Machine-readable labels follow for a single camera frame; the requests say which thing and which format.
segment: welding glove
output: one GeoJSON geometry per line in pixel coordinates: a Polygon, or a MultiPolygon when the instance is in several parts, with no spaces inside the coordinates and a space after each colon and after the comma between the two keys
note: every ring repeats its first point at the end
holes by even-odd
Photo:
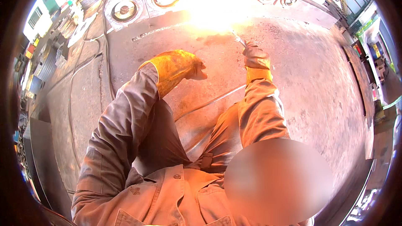
{"type": "Polygon", "coordinates": [[[207,78],[207,74],[201,71],[206,68],[201,59],[182,49],[160,53],[144,62],[138,70],[147,63],[152,63],[158,71],[156,86],[160,99],[168,94],[184,78],[195,80],[207,78]]]}
{"type": "Polygon", "coordinates": [[[270,70],[271,60],[269,54],[264,52],[257,45],[249,42],[243,51],[244,66],[247,70],[246,84],[248,85],[254,79],[265,78],[272,82],[270,70]]]}

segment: bright light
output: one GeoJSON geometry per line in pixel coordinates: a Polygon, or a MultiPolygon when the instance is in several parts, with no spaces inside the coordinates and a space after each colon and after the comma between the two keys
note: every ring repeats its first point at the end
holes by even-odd
{"type": "Polygon", "coordinates": [[[227,32],[247,19],[244,0],[189,0],[191,23],[200,29],[227,32]]]}

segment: window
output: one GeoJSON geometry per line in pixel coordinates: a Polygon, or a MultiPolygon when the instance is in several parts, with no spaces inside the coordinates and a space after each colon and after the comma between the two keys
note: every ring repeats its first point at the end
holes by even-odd
{"type": "Polygon", "coordinates": [[[28,20],[28,24],[32,27],[35,27],[36,22],[38,22],[39,18],[42,16],[42,12],[39,7],[36,7],[35,11],[32,13],[31,17],[28,20]]]}

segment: electrical cable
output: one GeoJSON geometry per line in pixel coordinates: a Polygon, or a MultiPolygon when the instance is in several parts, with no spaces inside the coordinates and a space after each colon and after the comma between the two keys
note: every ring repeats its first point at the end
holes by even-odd
{"type": "Polygon", "coordinates": [[[106,35],[106,21],[105,21],[105,15],[104,15],[105,3],[106,3],[106,0],[103,1],[103,7],[102,7],[103,37],[104,37],[104,41],[106,44],[106,48],[104,50],[104,56],[105,56],[105,60],[106,60],[106,73],[107,73],[107,77],[109,79],[109,94],[110,94],[110,98],[113,101],[115,99],[116,94],[113,89],[112,79],[110,76],[111,74],[110,74],[110,61],[109,61],[109,41],[108,41],[107,35],[106,35]]]}
{"type": "Polygon", "coordinates": [[[177,122],[180,118],[186,116],[186,115],[189,114],[189,113],[192,113],[192,112],[194,112],[194,111],[197,111],[198,109],[201,109],[201,108],[204,108],[204,107],[206,107],[206,106],[209,106],[210,104],[215,103],[215,102],[217,102],[218,100],[223,99],[223,98],[226,97],[226,96],[229,96],[230,94],[236,92],[237,90],[240,90],[241,88],[244,88],[245,86],[246,86],[246,84],[239,85],[239,86],[237,86],[236,88],[233,88],[232,90],[230,90],[230,91],[228,91],[228,92],[222,94],[221,96],[218,96],[217,98],[214,98],[214,99],[210,100],[210,101],[207,102],[207,103],[204,103],[204,104],[202,104],[202,105],[199,105],[198,107],[193,108],[192,110],[190,110],[190,111],[188,111],[188,112],[186,112],[186,113],[180,115],[178,118],[174,119],[174,122],[177,122]]]}
{"type": "Polygon", "coordinates": [[[77,58],[77,61],[76,61],[76,63],[74,64],[74,68],[73,68],[73,71],[72,71],[73,74],[72,74],[71,79],[70,79],[70,87],[69,87],[69,91],[68,91],[68,128],[69,128],[69,130],[70,130],[71,145],[72,145],[73,156],[74,156],[75,162],[76,162],[76,164],[77,164],[77,166],[78,166],[78,169],[81,169],[81,163],[80,163],[80,160],[78,159],[77,150],[76,150],[76,145],[75,145],[75,138],[74,138],[74,133],[73,133],[73,127],[72,127],[72,119],[71,119],[71,90],[72,90],[72,85],[73,85],[74,76],[75,76],[81,69],[83,69],[84,67],[86,67],[87,65],[89,65],[95,58],[97,58],[97,57],[99,56],[99,52],[100,52],[100,42],[99,42],[99,40],[96,40],[96,42],[98,43],[98,51],[93,55],[93,58],[92,58],[92,59],[90,59],[90,60],[89,60],[88,62],[86,62],[85,64],[81,65],[81,66],[77,69],[77,71],[76,71],[76,67],[77,67],[78,61],[80,60],[82,51],[83,51],[83,49],[84,49],[84,44],[85,44],[85,42],[90,42],[90,40],[88,40],[88,39],[86,39],[86,38],[87,38],[87,35],[88,35],[89,28],[92,26],[92,23],[90,24],[90,26],[88,27],[88,29],[87,29],[87,30],[85,31],[85,33],[84,33],[84,37],[83,37],[84,43],[82,44],[81,51],[80,51],[80,54],[79,54],[79,56],[78,56],[78,58],[77,58]]]}

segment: yellow leather cuff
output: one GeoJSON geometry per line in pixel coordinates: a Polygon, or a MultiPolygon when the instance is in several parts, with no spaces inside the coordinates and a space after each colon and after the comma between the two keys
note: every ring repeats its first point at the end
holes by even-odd
{"type": "Polygon", "coordinates": [[[271,74],[271,70],[269,69],[257,69],[257,68],[246,67],[246,70],[247,70],[246,85],[248,85],[254,79],[261,79],[261,78],[265,78],[272,82],[273,77],[271,74]]]}
{"type": "Polygon", "coordinates": [[[154,65],[158,71],[159,98],[168,94],[192,69],[193,57],[195,55],[184,50],[173,50],[156,55],[152,59],[144,62],[141,69],[147,63],[154,65]]]}

